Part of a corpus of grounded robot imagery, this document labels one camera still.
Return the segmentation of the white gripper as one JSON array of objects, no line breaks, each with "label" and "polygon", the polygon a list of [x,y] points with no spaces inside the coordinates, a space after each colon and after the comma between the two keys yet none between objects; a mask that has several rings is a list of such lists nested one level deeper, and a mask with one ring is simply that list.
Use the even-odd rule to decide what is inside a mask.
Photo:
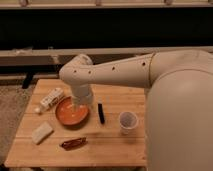
[{"label": "white gripper", "polygon": [[74,105],[90,105],[93,102],[91,85],[71,86],[71,98]]}]

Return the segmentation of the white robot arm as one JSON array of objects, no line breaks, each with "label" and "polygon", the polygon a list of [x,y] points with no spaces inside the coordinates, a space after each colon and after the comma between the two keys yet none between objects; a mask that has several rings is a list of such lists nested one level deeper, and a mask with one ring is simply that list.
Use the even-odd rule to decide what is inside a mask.
[{"label": "white robot arm", "polygon": [[59,75],[78,102],[92,84],[147,89],[148,171],[213,171],[213,54],[167,51],[98,65],[80,54]]}]

